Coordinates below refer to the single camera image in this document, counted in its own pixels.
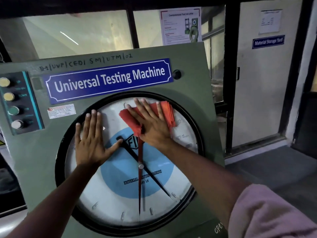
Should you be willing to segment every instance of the white door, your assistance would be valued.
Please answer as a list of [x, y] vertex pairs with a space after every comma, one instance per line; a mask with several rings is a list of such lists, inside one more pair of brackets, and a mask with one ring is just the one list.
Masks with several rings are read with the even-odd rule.
[[[278, 132], [302, 0], [263, 0], [240, 6], [232, 147]], [[278, 32], [259, 34], [261, 11], [282, 10]], [[284, 44], [252, 49], [253, 39], [285, 35]]]

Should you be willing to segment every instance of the blue circle on dial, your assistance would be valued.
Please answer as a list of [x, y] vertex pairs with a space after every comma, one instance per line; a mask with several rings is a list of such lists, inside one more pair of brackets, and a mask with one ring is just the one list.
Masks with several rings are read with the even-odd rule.
[[[117, 132], [106, 144], [106, 148], [116, 143], [116, 137], [119, 135], [138, 154], [138, 140], [133, 136], [131, 128]], [[172, 175], [174, 164], [166, 156], [156, 148], [144, 143], [143, 162], [162, 185], [167, 183]], [[138, 163], [124, 148], [119, 148], [114, 152], [100, 169], [103, 180], [114, 193], [130, 199], [139, 198]], [[148, 173], [142, 170], [141, 197], [150, 196], [160, 189]]]

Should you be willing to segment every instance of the pink sleeve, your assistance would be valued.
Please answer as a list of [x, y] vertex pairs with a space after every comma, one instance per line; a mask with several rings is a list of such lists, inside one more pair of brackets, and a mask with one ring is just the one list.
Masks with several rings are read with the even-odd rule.
[[235, 238], [317, 237], [317, 225], [264, 185], [251, 184], [233, 207], [228, 228]]

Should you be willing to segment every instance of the black needle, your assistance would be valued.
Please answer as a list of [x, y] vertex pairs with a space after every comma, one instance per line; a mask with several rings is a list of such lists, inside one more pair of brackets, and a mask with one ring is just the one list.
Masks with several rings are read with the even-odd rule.
[[[122, 136], [118, 136], [116, 138], [116, 140], [120, 140], [120, 139], [124, 140], [124, 138]], [[135, 159], [135, 161], [139, 162], [139, 157], [132, 150], [132, 148], [130, 148], [130, 146], [126, 142], [122, 142], [121, 147], [124, 148], [126, 151], [128, 151], [128, 153], [133, 157], [133, 159]], [[149, 171], [149, 169], [146, 167], [146, 165], [144, 163], [143, 163], [143, 165], [144, 165], [143, 169], [145, 170], [145, 172], [147, 172], [149, 174], [149, 176], [155, 181], [155, 183], [157, 183], [158, 186], [171, 198], [171, 196], [169, 195], [167, 190], [164, 188], [164, 186], [161, 185], [161, 183], [155, 178], [155, 176], [152, 174], [152, 172]]]

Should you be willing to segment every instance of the gauge bezel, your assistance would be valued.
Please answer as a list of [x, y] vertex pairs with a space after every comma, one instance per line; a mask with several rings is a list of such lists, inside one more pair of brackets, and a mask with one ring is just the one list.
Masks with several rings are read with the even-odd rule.
[[[168, 101], [172, 105], [173, 109], [180, 112], [180, 114], [183, 115], [184, 118], [188, 121], [189, 125], [192, 127], [196, 136], [198, 153], [202, 156], [205, 156], [204, 142], [203, 142], [201, 132], [198, 128], [198, 125], [196, 124], [194, 119], [191, 117], [191, 115], [178, 103], [176, 103], [175, 101], [163, 95], [159, 95], [152, 92], [129, 91], [124, 93], [118, 93], [118, 94], [114, 94], [106, 98], [103, 98], [97, 101], [96, 103], [94, 103], [93, 105], [91, 105], [90, 107], [88, 107], [84, 112], [82, 112], [74, 120], [74, 122], [70, 125], [70, 127], [66, 131], [64, 137], [62, 138], [62, 141], [56, 156], [55, 181], [57, 186], [61, 185], [65, 181], [65, 161], [66, 161], [69, 144], [75, 134], [76, 123], [78, 122], [83, 123], [85, 120], [85, 115], [91, 112], [92, 109], [98, 110], [109, 103], [112, 103], [121, 99], [125, 99], [125, 98], [132, 98], [132, 97], [144, 97], [144, 98], [153, 98], [159, 101]], [[109, 225], [99, 224], [95, 220], [91, 219], [78, 206], [75, 206], [72, 212], [72, 216], [83, 226], [103, 235], [114, 236], [114, 237], [140, 236], [140, 235], [144, 235], [146, 233], [152, 232], [158, 228], [161, 228], [162, 226], [168, 224], [173, 219], [175, 219], [190, 203], [190, 201], [195, 196], [195, 193], [196, 193], [195, 189], [193, 188], [193, 186], [191, 186], [187, 194], [179, 202], [179, 204], [177, 204], [177, 206], [174, 207], [172, 210], [170, 210], [168, 213], [161, 216], [160, 218], [157, 218], [156, 220], [152, 220], [148, 223], [143, 223], [137, 226], [123, 227], [123, 226], [110, 225], [110, 224]]]

